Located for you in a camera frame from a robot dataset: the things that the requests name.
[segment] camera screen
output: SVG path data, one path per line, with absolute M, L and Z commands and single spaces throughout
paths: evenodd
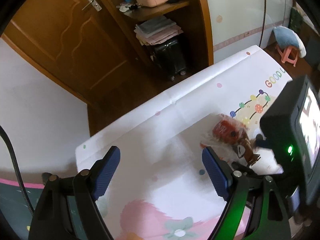
M 299 123 L 307 144 L 311 167 L 313 167 L 320 148 L 320 109 L 310 88 L 308 89 Z

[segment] green led light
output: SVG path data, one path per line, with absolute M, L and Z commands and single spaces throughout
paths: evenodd
M 288 147 L 288 153 L 290 153 L 290 155 L 292 155 L 292 152 L 293 152 L 293 146 L 290 145 L 290 146 Z

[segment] wooden shelf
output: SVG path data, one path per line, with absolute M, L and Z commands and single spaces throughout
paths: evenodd
M 159 5 L 153 8 L 141 7 L 134 11 L 127 11 L 124 13 L 124 15 L 132 19 L 138 20 L 139 22 L 143 22 L 188 5 L 189 5 L 188 1 L 180 1 L 177 3 L 171 3 L 171 4 L 164 3 L 162 5 Z

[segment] white wall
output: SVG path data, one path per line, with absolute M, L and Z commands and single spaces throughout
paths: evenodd
M 0 125 L 25 182 L 76 174 L 75 149 L 89 138 L 87 105 L 41 74 L 0 39 Z M 0 178 L 15 179 L 0 139 Z
M 246 49 L 259 45 L 264 0 L 208 0 L 214 63 Z M 267 0 L 265 30 L 261 48 L 268 44 L 274 26 L 282 25 L 284 18 L 290 16 L 292 0 Z

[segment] white bedsheet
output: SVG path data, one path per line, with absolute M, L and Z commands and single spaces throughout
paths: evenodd
M 118 146 L 120 164 L 97 205 L 117 240 L 207 240 L 223 211 L 201 160 L 201 135 L 219 113 L 236 111 L 248 135 L 279 95 L 289 75 L 258 46 L 251 46 L 167 89 L 122 116 L 76 149 L 78 170 L 90 169 Z M 239 106 L 257 96 L 244 108 Z M 262 113 L 255 105 L 266 106 Z M 271 151 L 260 150 L 258 173 L 278 168 Z M 238 234 L 245 229 L 245 210 Z

